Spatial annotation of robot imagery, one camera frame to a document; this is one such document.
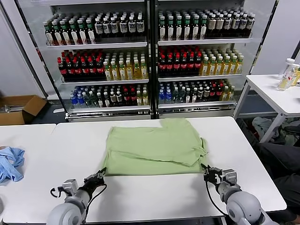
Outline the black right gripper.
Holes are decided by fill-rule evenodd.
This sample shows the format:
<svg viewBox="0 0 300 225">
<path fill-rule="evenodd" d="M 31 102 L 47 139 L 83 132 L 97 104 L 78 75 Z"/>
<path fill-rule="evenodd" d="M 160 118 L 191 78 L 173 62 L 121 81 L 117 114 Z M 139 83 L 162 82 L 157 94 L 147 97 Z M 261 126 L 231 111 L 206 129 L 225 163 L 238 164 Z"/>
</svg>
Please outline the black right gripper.
<svg viewBox="0 0 300 225">
<path fill-rule="evenodd" d="M 219 184 L 221 182 L 221 169 L 204 164 L 201 164 L 201 167 L 203 169 L 203 179 L 205 182 L 210 182 L 212 184 Z"/>
</svg>

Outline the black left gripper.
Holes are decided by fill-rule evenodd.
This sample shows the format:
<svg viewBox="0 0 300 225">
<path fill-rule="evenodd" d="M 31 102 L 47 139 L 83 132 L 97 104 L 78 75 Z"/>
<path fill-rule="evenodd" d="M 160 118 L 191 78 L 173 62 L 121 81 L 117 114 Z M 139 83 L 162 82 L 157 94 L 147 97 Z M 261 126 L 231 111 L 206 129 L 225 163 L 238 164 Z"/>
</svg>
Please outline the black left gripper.
<svg viewBox="0 0 300 225">
<path fill-rule="evenodd" d="M 95 174 L 92 174 L 83 180 L 85 188 L 98 188 L 105 184 L 104 176 L 107 168 L 97 171 Z"/>
</svg>

